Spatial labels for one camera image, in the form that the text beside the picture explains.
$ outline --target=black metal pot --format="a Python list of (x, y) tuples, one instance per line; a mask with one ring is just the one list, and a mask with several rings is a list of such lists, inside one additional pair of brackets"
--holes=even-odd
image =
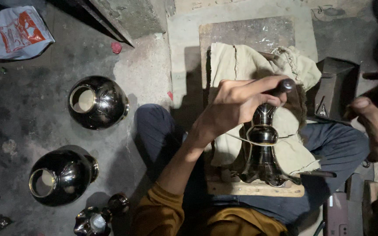
[(68, 97), (72, 118), (89, 129), (105, 129), (123, 120), (129, 102), (123, 90), (113, 80), (89, 76), (78, 81)]
[(36, 201), (59, 206), (75, 201), (96, 180), (95, 158), (68, 149), (57, 149), (41, 157), (29, 176), (29, 189)]

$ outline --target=red paper scrap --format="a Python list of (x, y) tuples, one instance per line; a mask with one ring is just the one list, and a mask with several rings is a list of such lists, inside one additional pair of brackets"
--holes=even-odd
[(172, 92), (170, 92), (170, 91), (168, 91), (167, 92), (167, 95), (170, 97), (170, 99), (173, 101), (173, 93)]
[(110, 46), (112, 47), (112, 52), (115, 54), (119, 54), (122, 50), (122, 44), (119, 42), (112, 42)]

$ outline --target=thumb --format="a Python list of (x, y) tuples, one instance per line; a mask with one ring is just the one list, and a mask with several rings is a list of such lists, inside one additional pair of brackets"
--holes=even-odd
[(370, 98), (359, 97), (350, 104), (350, 108), (354, 110), (360, 120), (366, 120), (372, 124), (378, 123), (378, 108), (371, 102)]

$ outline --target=dark pants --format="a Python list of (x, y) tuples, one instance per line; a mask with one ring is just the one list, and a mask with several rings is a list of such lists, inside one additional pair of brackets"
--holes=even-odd
[[(146, 104), (136, 112), (138, 135), (144, 147), (143, 158), (151, 164), (147, 166), (148, 174), (155, 180), (180, 148), (186, 133), (160, 105)], [(212, 196), (206, 192), (203, 160), (200, 158), (185, 190), (185, 212), (205, 204), (246, 206), (274, 217), (285, 225), (295, 224), (307, 212), (322, 205), (369, 153), (367, 137), (350, 126), (313, 123), (305, 126), (301, 132), (308, 140), (305, 147), (311, 153), (325, 157), (320, 161), (322, 170), (335, 172), (336, 178), (303, 175), (303, 197)]]

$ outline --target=red printed design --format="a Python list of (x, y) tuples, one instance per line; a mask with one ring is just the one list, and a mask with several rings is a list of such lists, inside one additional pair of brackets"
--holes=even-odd
[(20, 13), (18, 18), (9, 25), (1, 26), (0, 34), (3, 38), (7, 53), (45, 40), (26, 11)]

